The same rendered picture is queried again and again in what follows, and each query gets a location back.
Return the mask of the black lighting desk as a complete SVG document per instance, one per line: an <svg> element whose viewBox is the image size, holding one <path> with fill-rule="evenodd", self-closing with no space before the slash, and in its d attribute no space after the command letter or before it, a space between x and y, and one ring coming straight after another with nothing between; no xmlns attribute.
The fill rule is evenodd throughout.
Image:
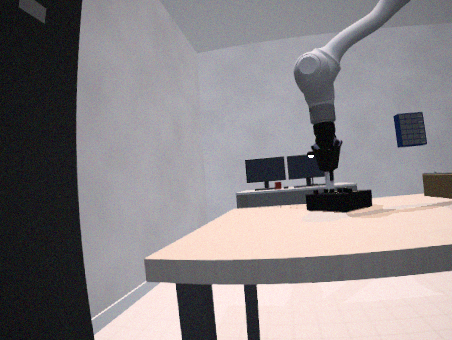
<svg viewBox="0 0 452 340"><path fill-rule="evenodd" d="M352 188L324 189L324 194L306 195L306 207L309 211L333 211L347 213L372 206L371 190L352 190ZM326 193L326 194L325 194Z"/></svg>

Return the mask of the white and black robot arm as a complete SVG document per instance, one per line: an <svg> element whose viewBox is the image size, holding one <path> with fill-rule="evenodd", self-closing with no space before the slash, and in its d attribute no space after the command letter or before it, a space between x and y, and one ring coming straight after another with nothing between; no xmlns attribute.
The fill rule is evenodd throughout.
<svg viewBox="0 0 452 340"><path fill-rule="evenodd" d="M340 32L326 46L298 58L294 78L308 104L311 124L336 120L333 83L341 70L340 61L345 52L383 26L409 1L380 0L367 16Z"/></svg>

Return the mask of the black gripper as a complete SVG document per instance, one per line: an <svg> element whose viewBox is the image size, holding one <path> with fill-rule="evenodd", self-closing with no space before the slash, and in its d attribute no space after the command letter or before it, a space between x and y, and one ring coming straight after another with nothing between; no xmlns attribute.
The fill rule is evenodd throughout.
<svg viewBox="0 0 452 340"><path fill-rule="evenodd" d="M316 123L313 130L316 143L311 146L311 149L314 151L319 169L325 172L326 189L330 191L329 189L334 188L335 190L333 171L338 168L340 147L343 141L336 138L334 122Z"/></svg>

